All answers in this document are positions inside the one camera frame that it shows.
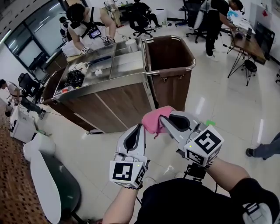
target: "black pants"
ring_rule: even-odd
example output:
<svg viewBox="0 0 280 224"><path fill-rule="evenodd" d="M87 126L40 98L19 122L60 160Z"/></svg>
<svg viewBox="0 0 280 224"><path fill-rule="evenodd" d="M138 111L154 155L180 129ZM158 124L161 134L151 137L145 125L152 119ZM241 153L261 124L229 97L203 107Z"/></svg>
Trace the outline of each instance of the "black pants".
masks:
<svg viewBox="0 0 280 224"><path fill-rule="evenodd" d="M147 15L147 18L150 20L150 21L154 21L154 23L156 24L156 26L159 26L158 24L158 18L155 14L151 13L151 14L148 14Z"/></svg>
<svg viewBox="0 0 280 224"><path fill-rule="evenodd" d="M213 49L216 38L219 35L222 24L217 11L210 10L207 16L207 35L206 35L206 53L209 56L213 55Z"/></svg>
<svg viewBox="0 0 280 224"><path fill-rule="evenodd" d="M23 97L21 99L21 105L23 105L27 110L35 111L38 115L42 113L42 109L36 104L29 101L27 98Z"/></svg>

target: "lid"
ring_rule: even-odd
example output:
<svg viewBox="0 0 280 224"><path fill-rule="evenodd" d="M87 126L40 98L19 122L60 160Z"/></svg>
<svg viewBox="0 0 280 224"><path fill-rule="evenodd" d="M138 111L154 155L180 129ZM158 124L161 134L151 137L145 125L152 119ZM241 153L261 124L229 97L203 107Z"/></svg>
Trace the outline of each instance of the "lid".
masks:
<svg viewBox="0 0 280 224"><path fill-rule="evenodd" d="M128 44L128 45L134 44L134 43L136 43L136 40L134 40L134 39L128 40L128 41L126 42L126 44Z"/></svg>

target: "tiled floor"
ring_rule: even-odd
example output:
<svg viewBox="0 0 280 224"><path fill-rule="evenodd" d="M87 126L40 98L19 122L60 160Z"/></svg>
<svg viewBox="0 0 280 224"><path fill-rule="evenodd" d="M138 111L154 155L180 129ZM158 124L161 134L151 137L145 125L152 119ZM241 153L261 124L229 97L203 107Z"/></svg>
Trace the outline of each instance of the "tiled floor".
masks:
<svg viewBox="0 0 280 224"><path fill-rule="evenodd" d="M132 33L127 26L117 31L127 36ZM225 139L219 157L244 167L263 187L280 198L279 155L267 161L245 156L246 148L269 143L280 131L280 86L275 83L278 66L272 61L267 61L265 66L257 64L258 72L247 87L244 71L238 70L227 78L237 56L236 51L226 54L227 48L223 47L222 41L230 44L227 34L223 33L222 40L219 37L216 41L220 62L214 62L205 56L205 41L199 39L199 43L195 44L194 37L185 37L187 31L187 27L176 28L173 25L153 33L154 36L182 37L197 60L192 71L186 111L201 121L213 120L217 131ZM82 203L78 214L82 218L101 218L119 190L108 179L109 161L114 158L121 133L88 136L80 127L53 114L47 114L38 125L47 133L52 133L57 146L56 156L81 186ZM176 149L169 136L161 135L154 140L147 134L146 156L151 160L147 176L161 182L172 179L179 171L185 171L187 160L175 153ZM203 184L210 189L215 188L210 176L204 179ZM220 187L218 192L227 194ZM139 208L136 202L133 221Z"/></svg>

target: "forearm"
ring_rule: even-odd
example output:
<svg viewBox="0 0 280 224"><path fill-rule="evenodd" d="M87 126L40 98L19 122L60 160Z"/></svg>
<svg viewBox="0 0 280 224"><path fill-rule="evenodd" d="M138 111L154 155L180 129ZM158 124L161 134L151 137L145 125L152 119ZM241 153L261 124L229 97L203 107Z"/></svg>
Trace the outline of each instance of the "forearm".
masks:
<svg viewBox="0 0 280 224"><path fill-rule="evenodd" d="M122 187L104 214L103 224L127 224L130 222L138 190Z"/></svg>
<svg viewBox="0 0 280 224"><path fill-rule="evenodd" d="M222 14L220 14L220 21L230 29L235 29L235 26Z"/></svg>
<svg viewBox="0 0 280 224"><path fill-rule="evenodd" d="M250 175L244 168L219 158L214 160L207 173L226 191L233 189L242 179L250 178Z"/></svg>
<svg viewBox="0 0 280 224"><path fill-rule="evenodd" d="M110 35L110 37L112 37L112 39L114 39L115 38L115 34L116 34L116 25L113 22L109 26L109 35Z"/></svg>
<svg viewBox="0 0 280 224"><path fill-rule="evenodd" d="M19 101L20 101L20 91L17 90L17 103L19 104Z"/></svg>
<svg viewBox="0 0 280 224"><path fill-rule="evenodd" d="M84 44L82 42L75 42L75 47L78 48L80 51L84 48Z"/></svg>

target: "human hand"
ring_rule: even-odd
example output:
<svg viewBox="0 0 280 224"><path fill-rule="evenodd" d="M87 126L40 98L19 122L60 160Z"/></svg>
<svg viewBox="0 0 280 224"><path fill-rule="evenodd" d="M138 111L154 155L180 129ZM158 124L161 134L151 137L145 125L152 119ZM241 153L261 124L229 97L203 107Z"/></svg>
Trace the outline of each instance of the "human hand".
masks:
<svg viewBox="0 0 280 224"><path fill-rule="evenodd" d="M233 28L231 28L232 29L232 31L235 33L235 32L237 32L237 30L236 30L236 27L235 26L233 26Z"/></svg>
<svg viewBox="0 0 280 224"><path fill-rule="evenodd" d="M18 100L14 100L14 106L16 107L16 106L18 106L19 105L19 102L18 102Z"/></svg>

